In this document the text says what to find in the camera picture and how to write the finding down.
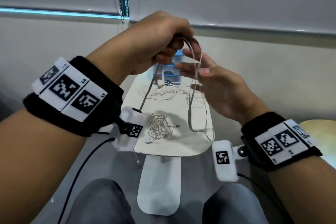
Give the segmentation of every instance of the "black cable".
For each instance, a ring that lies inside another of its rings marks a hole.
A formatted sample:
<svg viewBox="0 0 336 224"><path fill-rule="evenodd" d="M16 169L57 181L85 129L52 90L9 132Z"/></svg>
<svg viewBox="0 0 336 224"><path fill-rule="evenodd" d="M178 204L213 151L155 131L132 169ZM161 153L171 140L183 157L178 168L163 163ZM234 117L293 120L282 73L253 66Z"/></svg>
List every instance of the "black cable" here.
<svg viewBox="0 0 336 224"><path fill-rule="evenodd" d="M289 213L286 210L282 209L258 183L256 183L254 180L252 180L251 178L249 178L246 175L243 175L241 173L237 173L237 175L240 176L240 177L244 177L245 179L252 182L255 186L257 186L262 191L262 193L264 193L265 196L268 197L268 199L273 203L273 205L276 207L276 209L278 209L278 211L287 219L287 221L288 221L287 223L294 224L294 221L293 221L292 217L289 215Z"/></svg>
<svg viewBox="0 0 336 224"><path fill-rule="evenodd" d="M111 141L114 141L114 138L109 138L109 139L103 141L102 143L100 143L100 144L99 144L93 151L91 151L91 153L87 156L87 158L86 158L86 159L84 160L84 162L82 163L81 167L79 168L79 170L78 170L78 172L77 172L77 174L76 174L76 176L75 176L75 178L74 178L74 180L73 180L73 182L72 182L72 184L71 184L70 190L69 190L68 195L67 195L67 197L66 197L66 200L65 200L65 203L64 203L64 206L63 206L61 215L59 216L59 219L58 219L57 224L60 224L60 223L61 223L63 214L64 214L64 212L65 212L65 209L66 209L66 207L67 207L67 204L68 204L68 201L69 201L69 198L70 198L70 194L71 194L71 192L72 192L72 189L74 188L74 185L75 185L76 180L77 180L77 178L78 178L78 176L79 176L79 173L82 171L84 165L85 165L86 162L89 160L89 158L92 156L92 154L94 154L95 151L98 150L98 148L99 148L100 146L102 146L103 144L105 144L105 143L107 143L107 142L111 142Z"/></svg>

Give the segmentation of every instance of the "leg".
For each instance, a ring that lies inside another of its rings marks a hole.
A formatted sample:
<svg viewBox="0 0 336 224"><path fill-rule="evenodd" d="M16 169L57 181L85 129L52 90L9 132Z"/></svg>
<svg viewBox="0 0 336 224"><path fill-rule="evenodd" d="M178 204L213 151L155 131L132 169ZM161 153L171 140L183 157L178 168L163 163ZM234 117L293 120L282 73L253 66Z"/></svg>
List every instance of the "leg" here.
<svg viewBox="0 0 336 224"><path fill-rule="evenodd" d="M223 185L203 208L203 224L268 224L258 198L241 184Z"/></svg>
<svg viewBox="0 0 336 224"><path fill-rule="evenodd" d="M66 224L135 224L123 191L109 179L97 179L82 189Z"/></svg>

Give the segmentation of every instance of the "white marker tag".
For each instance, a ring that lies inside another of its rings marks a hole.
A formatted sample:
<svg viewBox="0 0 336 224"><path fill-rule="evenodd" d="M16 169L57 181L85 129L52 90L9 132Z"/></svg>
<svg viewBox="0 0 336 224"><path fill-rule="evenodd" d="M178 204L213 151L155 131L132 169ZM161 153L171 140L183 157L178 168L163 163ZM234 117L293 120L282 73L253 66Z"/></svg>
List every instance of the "white marker tag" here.
<svg viewBox="0 0 336 224"><path fill-rule="evenodd" d="M303 141L305 141L309 147L316 146L316 142L307 132L305 132L300 126L292 119L284 121L284 123L292 129Z"/></svg>
<svg viewBox="0 0 336 224"><path fill-rule="evenodd" d="M257 136L255 140L266 152L267 156L275 165L278 165L291 158L291 155L284 149L284 147L272 137L269 131Z"/></svg>
<svg viewBox="0 0 336 224"><path fill-rule="evenodd" d="M292 156L308 150L308 147L283 123L270 128L268 131Z"/></svg>
<svg viewBox="0 0 336 224"><path fill-rule="evenodd" d="M68 61L60 57L47 72L31 84L35 94L40 95L41 92L47 88L49 84L51 84L69 65Z"/></svg>
<svg viewBox="0 0 336 224"><path fill-rule="evenodd" d="M105 90L89 81L61 113L83 122L106 95Z"/></svg>
<svg viewBox="0 0 336 224"><path fill-rule="evenodd" d="M70 65L39 97L61 111L88 81L88 77Z"/></svg>

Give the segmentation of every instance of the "left hand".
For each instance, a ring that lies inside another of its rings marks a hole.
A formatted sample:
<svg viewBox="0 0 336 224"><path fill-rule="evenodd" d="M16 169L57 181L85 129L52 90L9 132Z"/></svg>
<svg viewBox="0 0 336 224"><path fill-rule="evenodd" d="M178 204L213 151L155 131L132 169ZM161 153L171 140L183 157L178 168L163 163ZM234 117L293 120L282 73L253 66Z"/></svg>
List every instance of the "left hand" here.
<svg viewBox="0 0 336 224"><path fill-rule="evenodd" d="M120 85L129 74L145 72L154 64L168 65L183 47L174 34L193 36L187 19L155 12L93 51L87 59Z"/></svg>

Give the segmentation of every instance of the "forearm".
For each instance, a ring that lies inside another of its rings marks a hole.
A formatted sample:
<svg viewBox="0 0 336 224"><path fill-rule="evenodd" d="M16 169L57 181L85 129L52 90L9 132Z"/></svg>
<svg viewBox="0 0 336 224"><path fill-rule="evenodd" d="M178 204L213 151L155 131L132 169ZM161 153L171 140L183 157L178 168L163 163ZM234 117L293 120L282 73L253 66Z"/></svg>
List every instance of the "forearm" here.
<svg viewBox="0 0 336 224"><path fill-rule="evenodd" d="M336 223L336 170L312 156L269 173L296 224Z"/></svg>
<svg viewBox="0 0 336 224"><path fill-rule="evenodd" d="M0 123L0 222L30 223L51 198L86 138L20 110Z"/></svg>

